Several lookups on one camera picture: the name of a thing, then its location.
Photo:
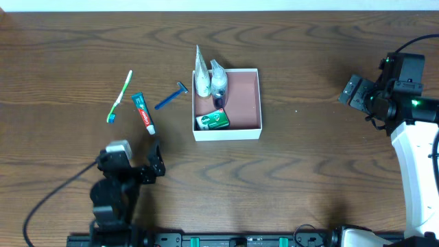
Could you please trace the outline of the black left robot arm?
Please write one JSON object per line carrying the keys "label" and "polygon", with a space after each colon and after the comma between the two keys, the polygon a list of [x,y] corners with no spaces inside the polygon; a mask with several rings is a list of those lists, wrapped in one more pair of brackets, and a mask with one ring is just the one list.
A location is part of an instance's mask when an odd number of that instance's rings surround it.
{"label": "black left robot arm", "polygon": [[91,189],[95,221],[90,246],[153,246],[154,235],[132,223],[141,185],[154,184],[165,175],[158,141],[147,155],[147,165],[130,165],[132,150],[126,140],[113,141],[96,158],[104,179]]}

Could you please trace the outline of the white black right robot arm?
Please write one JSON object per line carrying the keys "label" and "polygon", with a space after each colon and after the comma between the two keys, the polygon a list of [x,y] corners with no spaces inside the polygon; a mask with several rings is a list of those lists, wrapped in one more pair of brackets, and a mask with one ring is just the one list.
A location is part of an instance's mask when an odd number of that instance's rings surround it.
{"label": "white black right robot arm", "polygon": [[438,100],[353,75],[339,101],[390,137],[401,171],[406,227],[397,246],[438,245]]}

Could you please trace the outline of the green soap packet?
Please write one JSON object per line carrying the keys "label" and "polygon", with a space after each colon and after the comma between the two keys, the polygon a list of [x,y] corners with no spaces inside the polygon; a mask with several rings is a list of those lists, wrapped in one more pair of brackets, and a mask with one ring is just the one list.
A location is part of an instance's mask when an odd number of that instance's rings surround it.
{"label": "green soap packet", "polygon": [[223,108],[195,118],[201,130],[218,130],[229,127],[230,122]]}

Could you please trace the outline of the white Pantene tube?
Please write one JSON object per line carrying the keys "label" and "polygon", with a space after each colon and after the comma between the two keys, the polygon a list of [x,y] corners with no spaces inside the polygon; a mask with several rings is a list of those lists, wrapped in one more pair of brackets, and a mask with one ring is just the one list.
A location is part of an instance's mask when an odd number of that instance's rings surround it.
{"label": "white Pantene tube", "polygon": [[195,56],[195,87],[200,97],[209,97],[211,95],[211,78],[198,45],[196,45]]}

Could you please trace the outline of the white box pink inside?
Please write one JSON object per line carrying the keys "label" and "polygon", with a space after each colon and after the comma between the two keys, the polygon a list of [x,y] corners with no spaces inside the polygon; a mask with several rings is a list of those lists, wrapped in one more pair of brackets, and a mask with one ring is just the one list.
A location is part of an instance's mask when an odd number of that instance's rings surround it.
{"label": "white box pink inside", "polygon": [[196,141],[257,140],[262,132],[261,96],[257,69],[227,69],[228,99],[224,107],[230,125],[201,130],[196,117],[215,110],[210,97],[199,97],[192,85],[192,132]]}

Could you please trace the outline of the Colgate toothpaste tube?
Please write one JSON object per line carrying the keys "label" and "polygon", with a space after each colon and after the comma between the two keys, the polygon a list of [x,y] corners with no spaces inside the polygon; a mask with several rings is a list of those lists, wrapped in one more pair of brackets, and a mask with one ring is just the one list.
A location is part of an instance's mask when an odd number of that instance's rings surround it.
{"label": "Colgate toothpaste tube", "polygon": [[154,123],[147,109],[147,104],[145,102],[142,92],[132,95],[131,98],[143,120],[143,123],[145,124],[147,131],[149,132],[150,135],[155,135],[156,130],[154,127]]}

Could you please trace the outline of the green white toothbrush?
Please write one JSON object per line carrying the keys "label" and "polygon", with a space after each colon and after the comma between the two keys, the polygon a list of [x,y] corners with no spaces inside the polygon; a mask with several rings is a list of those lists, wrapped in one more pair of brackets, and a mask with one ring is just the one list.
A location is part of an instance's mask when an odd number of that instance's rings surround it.
{"label": "green white toothbrush", "polygon": [[125,82],[123,84],[123,87],[121,89],[121,92],[119,93],[117,99],[115,100],[114,104],[112,105],[112,108],[110,109],[110,112],[107,115],[106,123],[108,123],[108,124],[114,123],[115,117],[116,117],[116,114],[114,114],[114,111],[115,111],[116,107],[121,103],[123,96],[124,96],[124,93],[125,93],[128,85],[130,84],[130,81],[132,79],[132,75],[133,75],[133,70],[129,70],[127,77],[125,79]]}

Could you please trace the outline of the clear pump soap bottle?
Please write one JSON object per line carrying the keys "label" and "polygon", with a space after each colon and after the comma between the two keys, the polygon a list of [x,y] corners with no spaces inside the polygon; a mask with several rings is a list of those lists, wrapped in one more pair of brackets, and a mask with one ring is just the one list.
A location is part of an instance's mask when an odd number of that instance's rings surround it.
{"label": "clear pump soap bottle", "polygon": [[225,107],[228,97],[228,77],[226,70],[215,60],[211,60],[211,95],[216,109]]}

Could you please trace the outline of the blue disposable razor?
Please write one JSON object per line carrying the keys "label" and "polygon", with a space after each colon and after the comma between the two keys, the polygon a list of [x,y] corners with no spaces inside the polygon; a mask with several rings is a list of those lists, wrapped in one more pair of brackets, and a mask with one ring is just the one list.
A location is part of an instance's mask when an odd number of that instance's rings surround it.
{"label": "blue disposable razor", "polygon": [[182,82],[177,82],[177,85],[179,86],[179,89],[177,91],[173,92],[171,95],[169,95],[163,101],[161,101],[160,103],[155,105],[155,107],[154,107],[155,110],[161,109],[163,106],[170,103],[170,101],[172,101],[174,98],[178,97],[180,94],[182,94],[182,93],[186,94],[189,92],[188,88]]}

